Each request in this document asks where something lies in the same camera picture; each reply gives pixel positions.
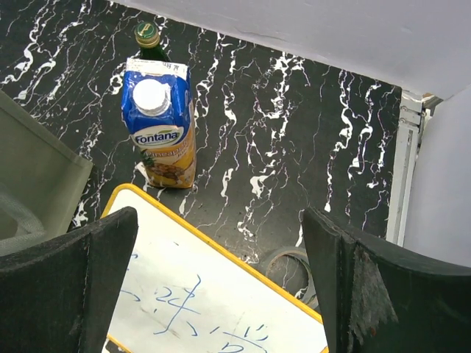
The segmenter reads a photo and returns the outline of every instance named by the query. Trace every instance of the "white wall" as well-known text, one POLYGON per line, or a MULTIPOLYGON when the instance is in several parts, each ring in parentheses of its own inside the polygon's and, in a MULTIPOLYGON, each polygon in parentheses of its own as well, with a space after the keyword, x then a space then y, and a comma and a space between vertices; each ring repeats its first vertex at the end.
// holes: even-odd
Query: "white wall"
POLYGON ((435 110, 425 130, 404 247, 471 267, 471 88, 435 110))
POLYGON ((446 99, 471 84, 471 1, 118 0, 446 99))

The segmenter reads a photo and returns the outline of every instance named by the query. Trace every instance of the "yellow edge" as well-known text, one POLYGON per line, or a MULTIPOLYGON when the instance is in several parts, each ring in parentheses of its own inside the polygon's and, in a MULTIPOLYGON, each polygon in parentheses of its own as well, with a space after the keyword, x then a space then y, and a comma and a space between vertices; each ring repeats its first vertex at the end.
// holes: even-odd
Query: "yellow edge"
MULTIPOLYGON (((142 199, 146 200, 149 202, 152 206, 156 207, 159 209, 159 211, 165 213, 168 217, 176 221, 180 226, 183 228, 187 229, 188 231, 192 232, 194 235, 196 235, 199 239, 204 241, 207 245, 209 245, 211 248, 215 249, 218 253, 224 255, 227 259, 231 260, 233 263, 235 263, 238 267, 244 269, 246 272, 254 276, 256 279, 261 281, 263 284, 267 285, 270 287, 272 290, 280 294, 284 299, 287 301, 291 302, 292 304, 296 305, 298 308, 300 308, 303 312, 308 314, 310 317, 318 321, 320 324, 322 324, 322 317, 320 314, 318 314, 316 311, 311 309, 309 306, 306 304, 302 303, 300 300, 294 298, 289 292, 286 290, 282 289, 279 285, 271 281, 269 278, 265 277, 263 274, 255 270, 253 267, 250 265, 247 265, 244 261, 240 260, 238 257, 236 257, 234 254, 226 250, 224 247, 220 246, 218 243, 216 243, 214 240, 209 238, 206 234, 203 232, 199 231, 197 228, 193 227, 191 224, 189 224, 187 221, 185 221, 183 218, 178 216, 176 213, 171 211, 169 208, 165 207, 163 204, 161 204, 159 201, 154 199, 152 196, 150 196, 148 193, 145 191, 141 190, 139 187, 137 187, 134 184, 130 183, 125 183, 117 186, 113 193, 111 194, 110 199, 108 200, 108 203, 106 204, 105 210, 103 211, 102 218, 106 217, 108 213, 110 212, 111 206, 113 206, 113 203, 118 195, 118 193, 122 190, 130 190, 133 193, 138 194, 142 199)), ((121 343, 119 343, 115 338, 112 336, 108 335, 107 336, 110 341, 112 341, 114 344, 120 346, 126 353, 132 353, 131 351, 127 350, 121 343)), ((321 353, 328 353, 328 347, 325 347, 321 353)))

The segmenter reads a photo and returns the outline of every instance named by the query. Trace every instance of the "metal bracket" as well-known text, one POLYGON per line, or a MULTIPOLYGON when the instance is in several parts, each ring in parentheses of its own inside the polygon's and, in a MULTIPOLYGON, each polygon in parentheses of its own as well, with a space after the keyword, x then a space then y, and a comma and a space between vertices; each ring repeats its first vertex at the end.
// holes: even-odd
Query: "metal bracket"
POLYGON ((423 121, 422 97, 404 90, 400 104, 394 172, 386 230, 386 240, 399 246, 404 244, 412 174, 419 148, 423 121))

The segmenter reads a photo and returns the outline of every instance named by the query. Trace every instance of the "marble floor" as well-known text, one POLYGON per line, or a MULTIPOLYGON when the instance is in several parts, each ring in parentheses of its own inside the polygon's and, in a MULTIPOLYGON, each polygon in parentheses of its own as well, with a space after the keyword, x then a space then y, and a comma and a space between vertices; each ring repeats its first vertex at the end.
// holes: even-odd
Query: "marble floor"
MULTIPOLYGON (((132 182, 255 266, 303 246, 309 207, 385 236, 399 87, 105 0, 2 4, 0 30, 0 88, 96 166, 72 227, 132 182), (152 188, 135 170, 120 99, 139 21, 154 21, 171 59, 191 67, 192 189, 152 188)), ((284 259, 273 270, 292 293, 296 269, 284 259)))

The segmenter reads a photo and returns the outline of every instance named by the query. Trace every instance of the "whiteboard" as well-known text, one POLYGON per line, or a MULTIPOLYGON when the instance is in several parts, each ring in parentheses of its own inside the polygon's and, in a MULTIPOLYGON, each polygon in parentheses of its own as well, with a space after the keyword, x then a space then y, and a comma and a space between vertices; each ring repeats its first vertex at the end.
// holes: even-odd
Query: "whiteboard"
POLYGON ((126 352, 327 351, 319 314, 134 185, 104 215, 126 206, 139 230, 108 335, 126 352))

